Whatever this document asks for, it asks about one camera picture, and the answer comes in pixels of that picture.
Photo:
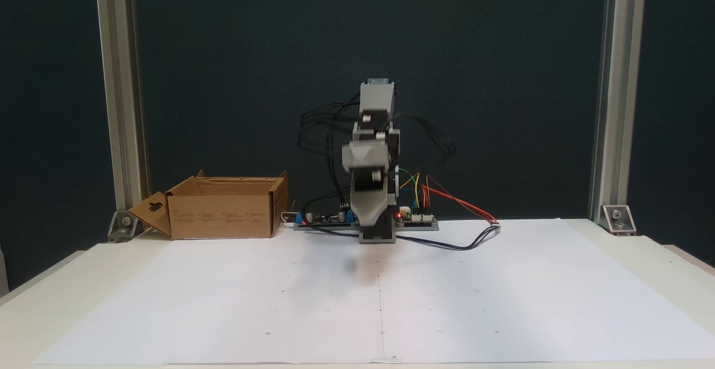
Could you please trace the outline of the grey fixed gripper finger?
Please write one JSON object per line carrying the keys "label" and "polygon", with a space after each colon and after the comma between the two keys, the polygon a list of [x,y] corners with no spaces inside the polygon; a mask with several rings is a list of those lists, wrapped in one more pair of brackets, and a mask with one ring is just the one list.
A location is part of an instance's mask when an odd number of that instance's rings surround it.
{"label": "grey fixed gripper finger", "polygon": [[371,227],[388,209],[388,193],[385,189],[371,189],[350,193],[350,206],[362,227]]}

